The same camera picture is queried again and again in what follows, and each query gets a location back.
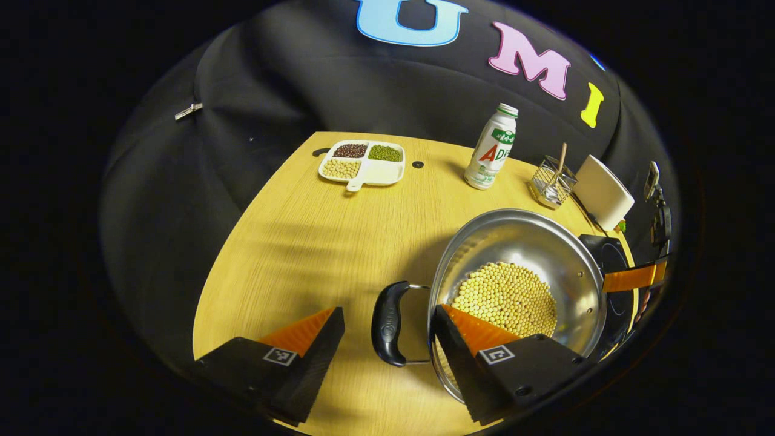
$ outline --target metal clip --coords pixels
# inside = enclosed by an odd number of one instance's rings
[[[178,112],[177,114],[175,114],[175,121],[178,121],[179,119],[187,116],[188,114],[190,114],[192,112],[196,112],[196,111],[198,111],[201,108],[202,108],[202,104],[201,103],[192,103],[191,106],[189,106],[186,109],[184,109],[184,110]]]

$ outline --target wooden table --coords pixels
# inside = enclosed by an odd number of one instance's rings
[[[321,178],[317,172],[323,155],[312,152],[350,139],[403,146],[404,178],[390,186],[365,185],[354,193]],[[258,193],[215,260],[197,308],[194,357],[235,336],[257,339],[342,306],[345,334],[300,431],[368,435],[480,430],[466,407],[444,390],[431,365],[398,368],[376,356],[370,322],[377,295],[401,280],[430,285],[451,237],[489,210],[527,209],[577,236],[602,233],[572,200],[557,210],[539,205],[527,186],[533,165],[510,158],[491,188],[470,187],[463,170],[471,153],[469,147],[387,135],[310,137]],[[425,166],[413,168],[413,161]],[[623,235],[609,233],[622,241],[632,266]],[[408,359],[428,358],[427,308],[427,291],[410,290],[401,301],[399,348]]]

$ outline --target wire utensil holder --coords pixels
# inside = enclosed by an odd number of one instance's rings
[[[544,156],[530,181],[533,198],[551,209],[557,209],[563,204],[577,182],[576,175],[566,165],[563,165],[562,172],[557,174],[559,164],[554,157]]]

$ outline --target stainless steel pot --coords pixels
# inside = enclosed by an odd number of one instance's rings
[[[398,282],[380,293],[371,321],[371,340],[377,355],[396,366],[428,362],[407,362],[398,350],[401,331],[398,304],[410,288],[429,289],[430,362],[444,388],[462,403],[454,375],[432,334],[431,317],[437,304],[451,304],[468,273],[488,262],[499,261],[530,268],[549,285],[557,313],[552,339],[588,357],[605,325],[604,277],[590,252],[570,231],[545,216],[521,209],[493,210],[458,230],[439,261],[432,286]],[[621,287],[630,282],[618,280],[617,284]],[[607,292],[624,290],[609,288]]]

